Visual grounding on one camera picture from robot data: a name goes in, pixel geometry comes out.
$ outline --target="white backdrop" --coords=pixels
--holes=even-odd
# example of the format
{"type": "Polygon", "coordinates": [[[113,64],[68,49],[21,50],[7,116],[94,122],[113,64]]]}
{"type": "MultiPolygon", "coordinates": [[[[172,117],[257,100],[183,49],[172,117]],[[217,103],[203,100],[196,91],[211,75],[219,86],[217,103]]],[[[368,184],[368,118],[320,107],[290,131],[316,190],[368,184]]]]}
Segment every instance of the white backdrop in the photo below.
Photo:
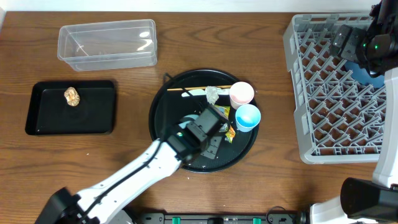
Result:
{"type": "Polygon", "coordinates": [[[380,0],[0,0],[6,11],[365,12],[380,0]]]}

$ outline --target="wooden table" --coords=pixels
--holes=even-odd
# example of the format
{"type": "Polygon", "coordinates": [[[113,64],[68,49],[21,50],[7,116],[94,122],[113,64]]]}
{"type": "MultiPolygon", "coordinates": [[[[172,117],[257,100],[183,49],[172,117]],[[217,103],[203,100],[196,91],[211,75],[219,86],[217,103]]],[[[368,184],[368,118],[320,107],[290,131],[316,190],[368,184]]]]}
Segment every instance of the wooden table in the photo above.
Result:
{"type": "Polygon", "coordinates": [[[243,160],[222,172],[177,171],[133,201],[135,208],[265,213],[281,205],[301,210],[337,196],[347,177],[370,179],[375,164],[310,166],[299,158],[294,93],[282,43],[293,15],[8,12],[0,33],[0,223],[32,223],[58,189],[67,186],[76,193],[135,159],[151,143],[148,112],[163,73],[194,68],[225,70],[254,84],[262,111],[257,140],[243,160]],[[156,66],[74,72],[57,58],[61,26],[148,18],[156,22],[156,66]],[[103,79],[118,84],[116,126],[110,135],[25,133],[35,83],[103,79]]]}

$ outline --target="gray plastic crate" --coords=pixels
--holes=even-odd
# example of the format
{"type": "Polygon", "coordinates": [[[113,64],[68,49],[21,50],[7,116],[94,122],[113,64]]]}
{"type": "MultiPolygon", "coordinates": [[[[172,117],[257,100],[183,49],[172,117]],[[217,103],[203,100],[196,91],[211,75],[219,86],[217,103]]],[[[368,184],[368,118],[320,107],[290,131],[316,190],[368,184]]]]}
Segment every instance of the gray plastic crate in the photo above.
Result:
{"type": "Polygon", "coordinates": [[[284,34],[291,72],[300,157],[307,164],[377,162],[382,144],[386,90],[360,85],[346,60],[329,55],[343,24],[367,29],[367,14],[303,14],[284,34]]]}

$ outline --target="round plate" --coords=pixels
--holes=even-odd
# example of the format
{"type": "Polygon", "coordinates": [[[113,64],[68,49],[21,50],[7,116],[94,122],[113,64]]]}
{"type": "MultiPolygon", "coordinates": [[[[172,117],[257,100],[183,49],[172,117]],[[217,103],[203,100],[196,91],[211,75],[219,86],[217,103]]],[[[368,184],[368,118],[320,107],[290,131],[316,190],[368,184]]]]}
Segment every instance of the round plate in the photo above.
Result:
{"type": "MultiPolygon", "coordinates": [[[[174,81],[169,80],[157,92],[150,106],[149,111],[149,132],[152,140],[159,138],[159,133],[163,130],[164,119],[166,125],[177,124],[180,119],[189,114],[199,114],[200,107],[192,100],[192,97],[182,97],[183,91],[167,91],[169,88],[196,87],[196,86],[218,86],[232,85],[239,80],[226,72],[218,70],[190,70],[174,77],[174,81]]],[[[206,105],[206,96],[194,96],[195,99],[206,105]]],[[[216,105],[231,106],[229,96],[220,96],[216,105]]],[[[183,169],[192,172],[216,172],[226,169],[239,160],[241,160],[250,150],[256,140],[259,126],[252,131],[243,133],[236,129],[235,125],[236,110],[231,107],[229,112],[229,120],[232,121],[236,135],[232,143],[223,141],[220,144],[215,159],[209,159],[205,156],[198,156],[194,161],[183,165],[183,169]]]]}

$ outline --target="wooden stick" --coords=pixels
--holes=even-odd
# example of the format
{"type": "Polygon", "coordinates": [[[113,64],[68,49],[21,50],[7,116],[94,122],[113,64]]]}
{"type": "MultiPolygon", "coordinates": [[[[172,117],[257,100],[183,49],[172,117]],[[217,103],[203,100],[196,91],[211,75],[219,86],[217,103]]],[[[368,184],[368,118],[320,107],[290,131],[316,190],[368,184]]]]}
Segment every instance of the wooden stick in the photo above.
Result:
{"type": "MultiPolygon", "coordinates": [[[[186,87],[186,90],[204,90],[207,86],[199,86],[199,87],[186,87]]],[[[231,88],[231,85],[223,85],[223,86],[215,86],[217,88],[231,88]]],[[[167,91],[182,91],[181,88],[175,89],[167,89],[167,91]]]]}

